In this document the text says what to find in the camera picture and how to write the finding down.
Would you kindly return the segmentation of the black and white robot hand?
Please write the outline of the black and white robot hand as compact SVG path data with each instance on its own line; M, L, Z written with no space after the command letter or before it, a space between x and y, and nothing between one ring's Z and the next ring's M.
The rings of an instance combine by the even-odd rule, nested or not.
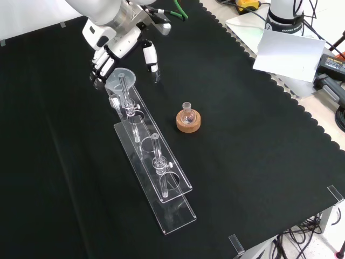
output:
M125 35L118 35L109 26L97 26L91 20L87 20L82 34L95 50L91 59L92 72L89 79L97 90L105 87L107 79L118 63L138 46L142 47L147 71L151 73L153 81L160 80L155 46L152 41L142 38L142 30L145 27L145 24L140 22Z

